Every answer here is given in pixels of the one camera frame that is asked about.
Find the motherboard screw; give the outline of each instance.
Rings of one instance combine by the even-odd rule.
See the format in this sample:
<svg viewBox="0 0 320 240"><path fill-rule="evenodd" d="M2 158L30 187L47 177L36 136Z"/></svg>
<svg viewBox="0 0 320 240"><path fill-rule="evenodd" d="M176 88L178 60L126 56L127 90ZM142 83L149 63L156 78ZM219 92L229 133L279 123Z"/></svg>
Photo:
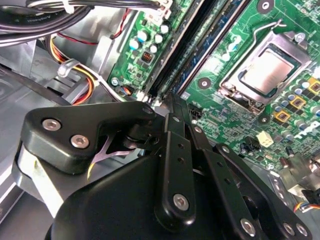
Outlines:
<svg viewBox="0 0 320 240"><path fill-rule="evenodd" d="M304 34L303 32L299 32L296 35L294 35L294 40L299 44L301 43L303 40L306 39L306 34Z"/></svg>

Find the green circuit board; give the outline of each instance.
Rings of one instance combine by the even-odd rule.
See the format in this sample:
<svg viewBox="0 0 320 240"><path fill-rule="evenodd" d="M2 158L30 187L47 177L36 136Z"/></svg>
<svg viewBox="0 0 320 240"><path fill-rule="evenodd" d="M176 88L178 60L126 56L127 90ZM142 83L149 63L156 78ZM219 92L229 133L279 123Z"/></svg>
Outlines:
<svg viewBox="0 0 320 240"><path fill-rule="evenodd" d="M258 0L252 0L242 12L238 20L218 44L206 63L201 67L192 82L186 88L181 97L188 103L202 110L202 116L197 120L208 138L215 143L225 143L234 151L240 153L240 145L245 137L256 138L261 131L269 133L274 141L269 147L261 147L253 153L243 155L263 165L267 169L279 170L282 165L279 157L288 157L285 151L287 146L297 153L310 158L320 149L320 117L316 116L312 109L320 106L319 89L311 88L312 85L320 84L320 3L317 0L276 0L270 12L261 14L257 10ZM292 86L301 88L301 82L308 82L309 87L303 90L299 96L304 103L301 109L294 110L289 104L281 111L287 113L288 119L285 122L276 120L276 112L267 105L260 115L250 113L243 107L221 95L219 83L233 67L237 60L246 52L253 43L253 32L255 29L282 19L286 27L276 27L273 31L276 34L294 31L304 33L308 43L307 52L312 63L285 89L283 94L290 92ZM258 41L267 34L267 29L258 35ZM241 41L230 51L228 46L235 38ZM198 82L203 79L210 79L211 86L201 89ZM273 100L276 103L281 95ZM283 134L289 131L293 136L301 133L297 127L297 120L303 120L313 129L301 137L287 140Z"/></svg>
<svg viewBox="0 0 320 240"><path fill-rule="evenodd" d="M159 25L148 20L146 13L140 12L112 69L108 82L110 83L112 78L116 78L120 85L132 87L135 93L143 90L146 81L154 73L154 68L161 66L161 60L163 61L165 58L164 55L170 52L171 45L181 35L180 33L184 29L183 24L186 24L192 18L194 11L199 8L201 2L202 0L174 0L170 8L172 13L169 19L164 21L164 24L169 26L169 32L165 34L161 34ZM137 49L132 49L130 41L137 39L139 31L144 31L147 34L147 40L140 42ZM155 42L157 34L163 37L161 43ZM151 45L156 45L156 53L150 51Z"/></svg>

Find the cable tie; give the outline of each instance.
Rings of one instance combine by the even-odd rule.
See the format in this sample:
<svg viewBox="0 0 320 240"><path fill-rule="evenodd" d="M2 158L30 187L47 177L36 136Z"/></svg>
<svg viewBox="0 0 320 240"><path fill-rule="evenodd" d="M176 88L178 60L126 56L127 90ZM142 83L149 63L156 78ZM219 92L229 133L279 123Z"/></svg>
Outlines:
<svg viewBox="0 0 320 240"><path fill-rule="evenodd" d="M75 7L69 4L69 0L61 0L63 3L64 10L68 14L74 14L75 13Z"/></svg>

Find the integrated circuit chip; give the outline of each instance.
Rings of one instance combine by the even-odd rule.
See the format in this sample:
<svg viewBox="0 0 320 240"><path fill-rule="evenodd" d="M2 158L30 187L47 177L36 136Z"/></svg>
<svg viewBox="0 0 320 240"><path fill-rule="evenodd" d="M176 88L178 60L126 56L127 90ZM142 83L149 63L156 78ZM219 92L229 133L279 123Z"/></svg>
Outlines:
<svg viewBox="0 0 320 240"><path fill-rule="evenodd" d="M254 59L241 81L263 95L268 95L286 79L293 68L294 65L290 62L271 49L266 49L261 56Z"/></svg>

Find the yellow chip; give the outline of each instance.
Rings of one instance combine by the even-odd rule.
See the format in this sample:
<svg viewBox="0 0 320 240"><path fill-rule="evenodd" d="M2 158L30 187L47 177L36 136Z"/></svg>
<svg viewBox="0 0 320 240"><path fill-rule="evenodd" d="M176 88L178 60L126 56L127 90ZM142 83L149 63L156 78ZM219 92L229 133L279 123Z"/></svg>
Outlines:
<svg viewBox="0 0 320 240"><path fill-rule="evenodd" d="M320 81L318 81L314 77L310 77L308 82L310 83L308 90L317 95L320 92Z"/></svg>
<svg viewBox="0 0 320 240"><path fill-rule="evenodd" d="M295 96L295 98L292 101L290 101L290 104L296 107L297 109L302 109L302 107L306 105L306 103L307 101L299 96Z"/></svg>
<svg viewBox="0 0 320 240"><path fill-rule="evenodd" d="M279 120L280 122L283 122L283 123L285 123L289 118L290 118L290 114L289 113L287 113L287 112L285 112L285 111L280 111L280 112L276 112L275 114L274 114L274 116L275 116L275 118L277 119L277 120Z"/></svg>

